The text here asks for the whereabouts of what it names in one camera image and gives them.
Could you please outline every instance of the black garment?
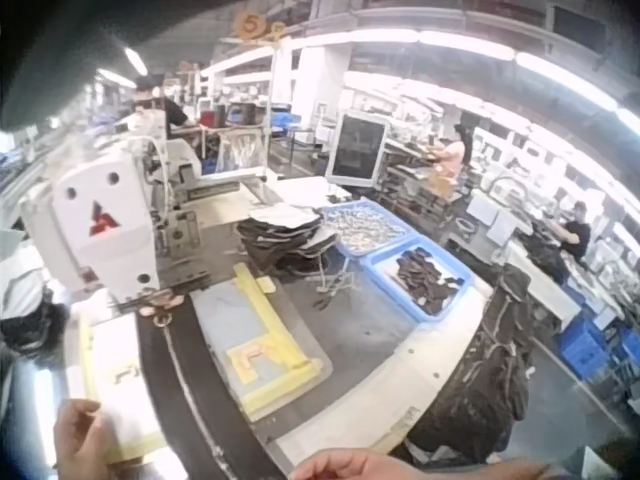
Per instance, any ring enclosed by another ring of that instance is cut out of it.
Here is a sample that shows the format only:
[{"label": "black garment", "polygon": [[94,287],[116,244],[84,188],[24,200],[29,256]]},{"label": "black garment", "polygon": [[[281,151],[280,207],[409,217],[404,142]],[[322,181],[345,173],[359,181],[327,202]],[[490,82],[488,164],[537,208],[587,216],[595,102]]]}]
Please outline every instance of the black garment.
[{"label": "black garment", "polygon": [[171,125],[181,127],[185,124],[189,117],[182,111],[180,106],[169,98],[150,98],[149,100],[139,100],[136,102],[137,107],[145,109],[162,109],[166,116],[167,138],[171,138]]},{"label": "black garment", "polygon": [[576,260],[580,260],[587,253],[587,246],[589,246],[589,240],[591,240],[591,227],[586,223],[578,223],[574,220],[567,223],[564,228],[567,232],[578,235],[580,243],[562,242],[560,250],[570,253]]}]

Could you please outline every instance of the worker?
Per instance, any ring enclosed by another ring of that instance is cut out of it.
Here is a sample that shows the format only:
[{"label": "worker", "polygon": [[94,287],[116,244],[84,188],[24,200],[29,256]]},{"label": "worker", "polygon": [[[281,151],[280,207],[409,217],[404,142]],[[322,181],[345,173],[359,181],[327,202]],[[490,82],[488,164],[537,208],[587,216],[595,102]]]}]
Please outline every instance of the worker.
[{"label": "worker", "polygon": [[457,178],[462,167],[471,162],[471,154],[473,153],[473,139],[467,129],[457,124],[454,127],[457,138],[442,147],[429,147],[429,152],[435,157],[436,162],[444,167],[447,175],[451,178]]},{"label": "worker", "polygon": [[[54,426],[54,444],[60,480],[108,480],[114,477],[107,463],[115,436],[100,403],[66,400]],[[553,467],[524,461],[504,462],[462,474],[428,474],[410,465],[368,450],[342,449],[320,452],[300,464],[291,480],[534,480],[569,479],[548,475]]]},{"label": "worker", "polygon": [[591,240],[591,227],[586,223],[587,205],[576,202],[573,207],[574,219],[564,226],[553,221],[547,221],[549,229],[556,234],[562,243],[560,250],[571,254],[577,261],[582,260]]},{"label": "worker", "polygon": [[156,87],[148,76],[140,76],[136,78],[136,92],[134,94],[134,102],[136,107],[142,108],[158,108],[163,109],[166,114],[167,138],[171,138],[171,125],[175,127],[195,127],[196,123],[187,117],[182,108],[164,96],[160,89],[160,96],[153,96],[153,89]]}]

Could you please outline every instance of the monitor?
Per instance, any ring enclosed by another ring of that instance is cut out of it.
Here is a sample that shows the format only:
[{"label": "monitor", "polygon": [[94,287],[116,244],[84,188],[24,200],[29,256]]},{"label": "monitor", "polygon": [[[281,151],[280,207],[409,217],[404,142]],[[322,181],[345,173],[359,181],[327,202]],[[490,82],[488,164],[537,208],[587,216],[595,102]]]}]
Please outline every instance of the monitor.
[{"label": "monitor", "polygon": [[326,178],[354,187],[373,187],[380,173],[389,122],[379,115],[347,110],[333,135]]}]

